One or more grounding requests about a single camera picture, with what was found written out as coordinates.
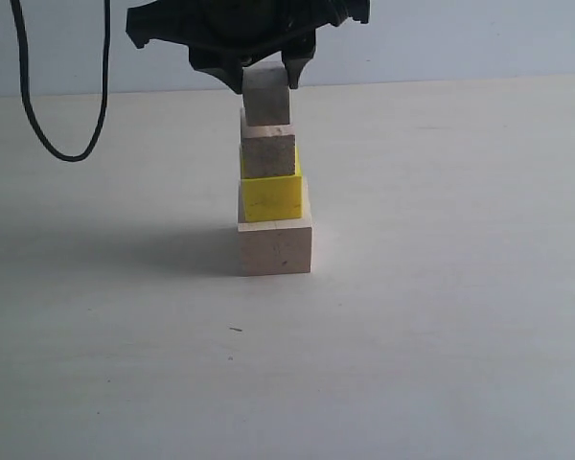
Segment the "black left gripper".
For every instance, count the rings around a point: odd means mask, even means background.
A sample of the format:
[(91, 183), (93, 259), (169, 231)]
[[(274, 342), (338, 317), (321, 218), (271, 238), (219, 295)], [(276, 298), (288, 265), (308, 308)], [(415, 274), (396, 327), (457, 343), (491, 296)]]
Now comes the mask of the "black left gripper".
[(351, 19), (366, 24), (368, 1), (153, 1), (126, 13), (138, 49), (151, 41), (188, 48), (190, 65), (237, 95), (243, 67), (279, 53), (291, 90), (316, 51), (316, 31)]

